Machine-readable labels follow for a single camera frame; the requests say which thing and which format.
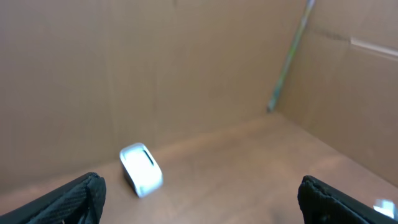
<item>cardboard wall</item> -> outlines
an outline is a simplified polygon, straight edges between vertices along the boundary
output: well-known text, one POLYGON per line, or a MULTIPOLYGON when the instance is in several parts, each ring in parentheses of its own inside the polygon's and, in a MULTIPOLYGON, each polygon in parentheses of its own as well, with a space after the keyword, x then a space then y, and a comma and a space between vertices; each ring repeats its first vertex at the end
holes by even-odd
POLYGON ((394 0, 317 1, 278 107, 395 185, 397 9, 394 0), (358 46, 351 38, 390 53, 358 46))
POLYGON ((305 1, 0 2, 0 192, 265 112, 305 1))

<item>brown cardboard surface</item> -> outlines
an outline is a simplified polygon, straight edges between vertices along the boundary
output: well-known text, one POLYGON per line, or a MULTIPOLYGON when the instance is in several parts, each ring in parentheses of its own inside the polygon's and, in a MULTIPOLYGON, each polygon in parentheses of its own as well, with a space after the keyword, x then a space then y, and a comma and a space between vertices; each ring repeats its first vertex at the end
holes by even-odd
POLYGON ((196 1, 174 8, 157 82, 158 143, 266 112, 305 1, 196 1))
POLYGON ((397 6, 390 0, 317 1, 278 107, 395 185, 397 58, 349 40, 397 49, 397 6))
POLYGON ((398 49, 398 2, 374 1, 355 37, 367 42, 398 49))
POLYGON ((265 113, 302 1, 1 1, 0 191, 265 113))
POLYGON ((0 191, 114 157, 96 1, 0 2, 0 191))
POLYGON ((333 77, 310 132, 398 184, 398 61, 351 48, 333 77))
POLYGON ((317 1, 277 110, 307 128, 330 78, 341 63, 350 36, 361 25, 371 0, 317 1))
POLYGON ((277 113, 176 142, 152 155, 165 182, 145 198, 134 194, 115 160, 0 194, 0 215, 89 171, 106 181, 100 222, 105 224, 303 223, 297 203, 303 175, 368 206, 379 198, 398 201, 396 187, 277 113))

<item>white object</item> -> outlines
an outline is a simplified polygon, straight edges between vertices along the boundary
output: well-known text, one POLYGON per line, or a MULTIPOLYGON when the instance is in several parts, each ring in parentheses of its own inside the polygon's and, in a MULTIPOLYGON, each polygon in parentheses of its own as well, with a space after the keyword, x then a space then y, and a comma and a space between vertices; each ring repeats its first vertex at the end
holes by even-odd
POLYGON ((394 205, 394 202, 391 202, 390 200, 376 200, 376 204, 373 206, 373 209, 390 218, 395 218, 394 214, 396 206, 394 205))
POLYGON ((143 143, 122 149, 120 161, 138 197, 145 197, 163 184, 162 171, 143 143))

